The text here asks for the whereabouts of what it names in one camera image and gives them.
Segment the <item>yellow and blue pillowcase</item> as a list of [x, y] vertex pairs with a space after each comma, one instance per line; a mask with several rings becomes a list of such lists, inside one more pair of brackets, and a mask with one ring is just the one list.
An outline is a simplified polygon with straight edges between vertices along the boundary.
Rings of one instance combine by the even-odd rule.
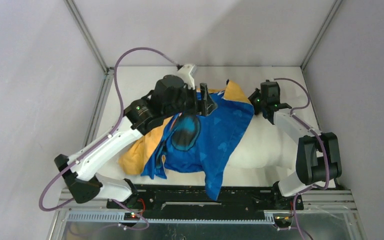
[[166, 170], [205, 174], [205, 191], [216, 201], [224, 170], [254, 116], [254, 107], [241, 87], [210, 91], [217, 109], [209, 116], [176, 114], [137, 140], [119, 159], [127, 175], [167, 179]]

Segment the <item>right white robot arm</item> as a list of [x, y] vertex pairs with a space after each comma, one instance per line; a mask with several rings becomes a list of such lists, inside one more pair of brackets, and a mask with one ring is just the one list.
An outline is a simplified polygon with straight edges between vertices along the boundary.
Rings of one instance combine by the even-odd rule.
[[255, 115], [262, 114], [272, 125], [286, 133], [296, 144], [295, 171], [277, 182], [278, 191], [271, 194], [271, 204], [284, 209], [291, 196], [313, 188], [325, 190], [332, 179], [342, 175], [339, 140], [333, 132], [322, 132], [302, 120], [297, 107], [281, 102], [277, 79], [266, 80], [248, 98]]

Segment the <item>white pillow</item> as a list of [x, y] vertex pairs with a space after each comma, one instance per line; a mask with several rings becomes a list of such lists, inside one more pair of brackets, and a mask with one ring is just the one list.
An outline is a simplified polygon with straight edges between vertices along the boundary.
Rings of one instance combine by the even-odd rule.
[[[254, 116], [223, 173], [224, 187], [270, 187], [295, 170], [297, 144], [262, 116]], [[135, 184], [204, 186], [203, 172], [179, 173], [167, 170], [167, 178], [127, 175], [115, 155], [99, 171], [100, 175]]]

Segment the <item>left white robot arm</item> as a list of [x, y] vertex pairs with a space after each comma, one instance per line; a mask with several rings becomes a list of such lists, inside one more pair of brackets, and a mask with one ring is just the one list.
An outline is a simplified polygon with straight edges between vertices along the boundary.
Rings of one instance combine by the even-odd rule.
[[60, 154], [54, 159], [72, 200], [84, 204], [94, 199], [108, 199], [133, 208], [138, 194], [132, 182], [99, 175], [98, 170], [123, 149], [162, 126], [165, 119], [180, 113], [206, 117], [217, 107], [206, 83], [195, 90], [183, 78], [165, 75], [148, 94], [122, 110], [121, 117], [100, 139], [78, 153]]

